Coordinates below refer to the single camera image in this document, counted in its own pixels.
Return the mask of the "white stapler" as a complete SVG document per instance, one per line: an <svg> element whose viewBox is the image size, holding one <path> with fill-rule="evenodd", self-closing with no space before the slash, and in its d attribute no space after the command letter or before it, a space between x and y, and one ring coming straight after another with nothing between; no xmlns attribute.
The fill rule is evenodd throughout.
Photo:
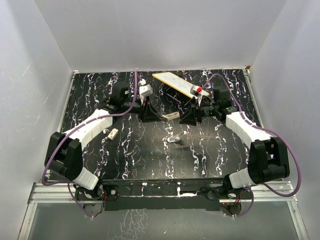
<svg viewBox="0 0 320 240"><path fill-rule="evenodd" d="M179 134L176 134L174 136L168 137L167 138L167 142L168 143L180 142L182 140L182 137L185 136L186 134L187 134L187 132L184 130L184 131L180 132Z"/></svg>
<svg viewBox="0 0 320 240"><path fill-rule="evenodd" d="M168 122L174 119L178 119L180 117L180 113L178 111L169 113L169 114L163 114L161 116L161 121L162 122Z"/></svg>

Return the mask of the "white staple box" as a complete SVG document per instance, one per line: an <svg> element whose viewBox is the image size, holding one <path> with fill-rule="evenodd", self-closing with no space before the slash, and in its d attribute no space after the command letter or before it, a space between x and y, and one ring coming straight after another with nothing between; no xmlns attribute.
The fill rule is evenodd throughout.
<svg viewBox="0 0 320 240"><path fill-rule="evenodd" d="M107 138L110 139L110 140L113 140L116 135L118 134L119 130L116 129L116 128L113 128L110 133L108 134Z"/></svg>

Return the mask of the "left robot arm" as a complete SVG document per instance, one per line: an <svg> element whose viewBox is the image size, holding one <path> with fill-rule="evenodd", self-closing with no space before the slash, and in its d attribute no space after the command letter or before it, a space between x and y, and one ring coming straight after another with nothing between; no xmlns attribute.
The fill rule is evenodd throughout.
<svg viewBox="0 0 320 240"><path fill-rule="evenodd" d="M128 82L113 84L112 93L104 98L97 109L86 120L64 133L51 135L44 162L45 170L52 171L64 179L83 188L93 200L103 195L99 178L83 164L84 148L102 131L111 127L117 119L126 114L136 114L141 122L166 122L150 102L150 85L130 89Z"/></svg>

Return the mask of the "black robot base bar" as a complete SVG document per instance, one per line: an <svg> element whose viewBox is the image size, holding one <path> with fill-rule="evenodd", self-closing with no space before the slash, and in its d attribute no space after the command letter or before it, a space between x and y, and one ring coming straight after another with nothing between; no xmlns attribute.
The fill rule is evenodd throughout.
<svg viewBox="0 0 320 240"><path fill-rule="evenodd" d="M219 211L222 203L250 201L244 188L232 189L223 178L100 180L93 190L77 187L78 200L96 201L104 211L132 209Z"/></svg>

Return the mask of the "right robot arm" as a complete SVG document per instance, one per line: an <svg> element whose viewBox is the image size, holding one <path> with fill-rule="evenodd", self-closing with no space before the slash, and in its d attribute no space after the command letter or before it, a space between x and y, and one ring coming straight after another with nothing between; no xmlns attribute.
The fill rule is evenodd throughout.
<svg viewBox="0 0 320 240"><path fill-rule="evenodd" d="M190 88L191 99L187 102L187 110L179 122L196 126L204 117L216 117L249 148L247 167L227 174L220 191L233 199L240 194L242 188L288 177L290 165L284 141L258 129L254 122L233 105L227 87L219 86L213 91L213 102L202 104L203 90L193 85Z"/></svg>

